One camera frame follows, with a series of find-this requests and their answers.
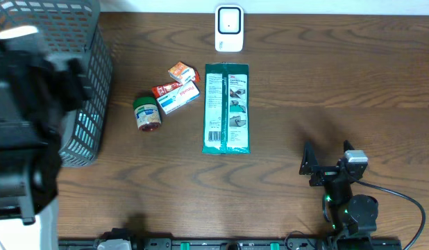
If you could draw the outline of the red snack stick sachet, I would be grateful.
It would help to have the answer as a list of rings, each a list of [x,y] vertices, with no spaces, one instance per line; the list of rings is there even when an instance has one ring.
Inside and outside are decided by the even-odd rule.
[[[175,90],[176,88],[179,88],[183,86],[183,83],[179,83],[177,81],[174,81],[172,83],[167,83],[164,85],[158,85],[155,87],[152,87],[152,93],[154,95],[154,97],[157,99],[169,92],[171,92],[172,90]]]

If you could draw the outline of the green white wipes packet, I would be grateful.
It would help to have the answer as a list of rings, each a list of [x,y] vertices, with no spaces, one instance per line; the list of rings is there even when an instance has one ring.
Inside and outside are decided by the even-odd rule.
[[[249,154],[249,65],[205,66],[203,148],[206,154]]]

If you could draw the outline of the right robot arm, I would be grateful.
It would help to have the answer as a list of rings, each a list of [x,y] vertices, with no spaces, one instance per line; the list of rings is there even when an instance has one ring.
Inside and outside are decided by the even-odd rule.
[[[323,187],[323,216],[333,226],[325,239],[316,243],[317,249],[373,249],[370,235],[376,231],[378,201],[371,196],[354,195],[351,184],[362,178],[368,158],[349,141],[344,142],[344,155],[333,166],[321,166],[312,145],[303,149],[300,175],[310,176],[311,187]]]

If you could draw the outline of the orange small carton box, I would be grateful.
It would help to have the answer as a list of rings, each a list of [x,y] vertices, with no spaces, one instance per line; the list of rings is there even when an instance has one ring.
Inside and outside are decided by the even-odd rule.
[[[194,81],[196,79],[196,72],[194,69],[183,62],[176,63],[169,70],[169,75],[175,81],[186,84],[189,81]]]

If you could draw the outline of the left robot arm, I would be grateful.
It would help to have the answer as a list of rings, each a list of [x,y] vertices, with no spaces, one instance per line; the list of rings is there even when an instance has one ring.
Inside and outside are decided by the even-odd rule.
[[[37,27],[0,31],[0,249],[58,248],[64,119],[91,97],[80,59],[50,56]]]

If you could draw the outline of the white Panadol medicine box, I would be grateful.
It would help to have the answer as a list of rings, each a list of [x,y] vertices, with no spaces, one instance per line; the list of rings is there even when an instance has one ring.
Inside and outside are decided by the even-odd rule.
[[[188,82],[171,92],[156,99],[163,112],[168,115],[176,109],[193,101],[200,95],[199,89],[192,82]]]

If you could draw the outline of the green lid glass jar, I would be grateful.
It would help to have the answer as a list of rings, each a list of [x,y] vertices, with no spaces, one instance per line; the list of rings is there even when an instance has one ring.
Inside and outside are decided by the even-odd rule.
[[[162,124],[160,111],[153,97],[139,97],[133,102],[135,120],[140,131],[154,131]]]

